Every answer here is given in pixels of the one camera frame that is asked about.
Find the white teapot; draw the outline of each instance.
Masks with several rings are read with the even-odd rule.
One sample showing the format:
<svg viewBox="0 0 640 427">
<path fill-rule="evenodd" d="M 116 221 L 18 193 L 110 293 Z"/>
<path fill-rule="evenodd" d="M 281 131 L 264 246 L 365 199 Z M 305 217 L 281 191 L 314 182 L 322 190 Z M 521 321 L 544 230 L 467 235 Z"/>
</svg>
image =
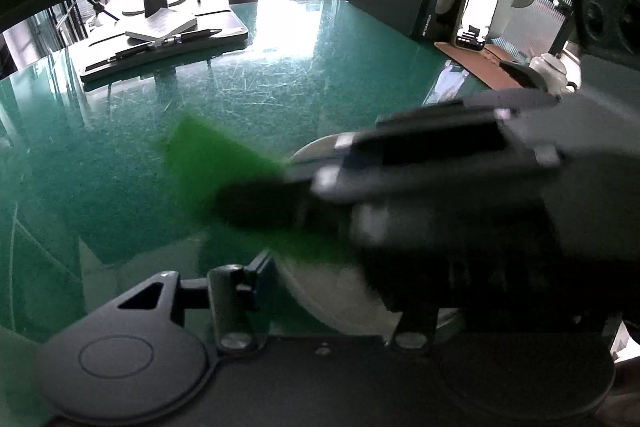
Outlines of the white teapot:
<svg viewBox="0 0 640 427">
<path fill-rule="evenodd" d="M 551 94 L 575 92 L 578 87 L 567 80 L 565 65 L 551 53 L 543 53 L 540 57 L 532 58 L 529 67 L 542 75 L 546 89 Z"/>
</svg>

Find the notebook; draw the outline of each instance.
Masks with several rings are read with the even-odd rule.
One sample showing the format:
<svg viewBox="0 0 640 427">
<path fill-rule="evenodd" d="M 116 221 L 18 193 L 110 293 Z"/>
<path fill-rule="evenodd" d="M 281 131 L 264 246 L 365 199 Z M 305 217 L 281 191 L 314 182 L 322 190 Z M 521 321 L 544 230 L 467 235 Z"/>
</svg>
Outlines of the notebook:
<svg viewBox="0 0 640 427">
<path fill-rule="evenodd" d="M 137 16 L 128 21 L 125 35 L 143 41 L 159 41 L 196 25 L 192 13 L 161 8 L 151 17 Z"/>
</svg>

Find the screw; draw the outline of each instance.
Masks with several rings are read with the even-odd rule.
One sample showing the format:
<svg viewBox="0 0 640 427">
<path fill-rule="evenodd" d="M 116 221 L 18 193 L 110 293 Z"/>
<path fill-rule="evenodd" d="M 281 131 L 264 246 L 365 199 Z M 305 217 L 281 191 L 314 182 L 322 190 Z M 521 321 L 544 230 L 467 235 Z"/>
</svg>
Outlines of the screw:
<svg viewBox="0 0 640 427">
<path fill-rule="evenodd" d="M 396 344 L 402 349 L 421 349 L 427 344 L 427 336 L 423 333 L 405 331 L 396 335 Z"/>
<path fill-rule="evenodd" d="M 552 145 L 541 145 L 533 149 L 533 154 L 541 167 L 558 167 L 561 159 L 558 150 Z"/>
<path fill-rule="evenodd" d="M 232 349 L 233 351 L 240 351 L 246 349 L 252 341 L 249 333 L 242 333 L 242 331 L 232 331 L 223 335 L 220 339 L 220 345 L 226 349 Z"/>
<path fill-rule="evenodd" d="M 334 149 L 345 149 L 347 147 L 351 147 L 355 137 L 356 134 L 354 132 L 344 132 L 340 134 L 335 141 Z"/>
<path fill-rule="evenodd" d="M 319 168 L 314 176 L 311 189 L 321 192 L 331 190 L 338 182 L 338 175 L 340 175 L 340 168 L 335 165 Z"/>
<path fill-rule="evenodd" d="M 329 348 L 329 344 L 323 342 L 318 349 L 316 349 L 316 355 L 320 355 L 321 357 L 325 357 L 331 353 L 331 349 Z"/>
<path fill-rule="evenodd" d="M 494 109 L 494 118 L 495 120 L 511 120 L 511 110 L 510 109 Z"/>
</svg>

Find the green table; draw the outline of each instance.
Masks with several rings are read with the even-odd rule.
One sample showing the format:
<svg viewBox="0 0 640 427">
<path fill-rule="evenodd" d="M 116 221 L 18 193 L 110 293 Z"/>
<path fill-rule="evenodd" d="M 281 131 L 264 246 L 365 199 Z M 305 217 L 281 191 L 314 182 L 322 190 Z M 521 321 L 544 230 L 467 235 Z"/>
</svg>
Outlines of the green table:
<svg viewBox="0 0 640 427">
<path fill-rule="evenodd" d="M 245 49 L 174 57 L 85 92 L 64 50 L 0 82 L 0 424 L 42 425 L 37 343 L 162 270 L 185 278 L 257 253 L 199 230 L 159 140 L 189 111 L 286 158 L 318 137 L 419 106 L 447 57 L 341 0 L 234 7 Z M 469 76 L 458 96 L 486 89 Z M 287 328 L 314 325 L 282 296 Z M 207 335 L 207 312 L 187 327 Z"/>
</svg>

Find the circular disc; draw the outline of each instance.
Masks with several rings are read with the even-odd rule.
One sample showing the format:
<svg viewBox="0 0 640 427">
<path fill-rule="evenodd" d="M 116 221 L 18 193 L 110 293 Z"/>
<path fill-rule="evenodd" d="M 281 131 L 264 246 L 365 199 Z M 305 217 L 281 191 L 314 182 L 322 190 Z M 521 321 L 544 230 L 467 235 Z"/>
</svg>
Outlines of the circular disc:
<svg viewBox="0 0 640 427">
<path fill-rule="evenodd" d="M 315 140 L 296 152 L 292 161 L 327 155 L 340 135 Z M 386 309 L 356 267 L 322 266 L 276 258 L 276 268 L 293 298 L 323 324 L 347 335 L 380 335 L 389 340 L 401 314 Z M 456 309 L 442 309 L 438 326 L 457 318 Z"/>
<path fill-rule="evenodd" d="M 65 416 L 98 425 L 157 417 L 207 374 L 207 353 L 194 335 L 129 313 L 117 323 L 80 321 L 42 346 L 42 392 Z"/>
</svg>

